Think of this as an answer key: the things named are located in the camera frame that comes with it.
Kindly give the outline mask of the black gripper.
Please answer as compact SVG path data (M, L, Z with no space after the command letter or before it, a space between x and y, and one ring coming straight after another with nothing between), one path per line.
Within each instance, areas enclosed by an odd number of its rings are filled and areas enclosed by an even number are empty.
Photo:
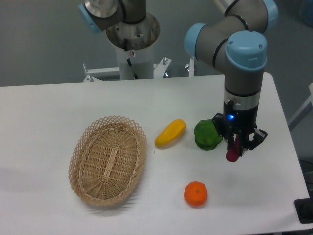
M239 156L247 150L259 146L268 136L267 132L257 129L258 106L248 110L235 108L233 100L224 103L224 112L217 113L212 118L218 134L227 141L227 150L236 150L236 136L239 136Z

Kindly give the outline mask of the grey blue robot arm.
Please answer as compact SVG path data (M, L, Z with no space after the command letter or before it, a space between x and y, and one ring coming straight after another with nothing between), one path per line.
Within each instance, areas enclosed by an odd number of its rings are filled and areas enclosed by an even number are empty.
M160 29L146 11L145 1L86 0L78 9L93 32L105 31L117 47L122 80L154 76L152 54L141 52L157 41ZM212 121L218 135L227 141L227 160L235 162L267 137L257 128L256 117L267 63L264 33L276 24L278 9L272 0L234 0L227 4L224 15L215 25L191 26L184 48L225 76L224 111Z

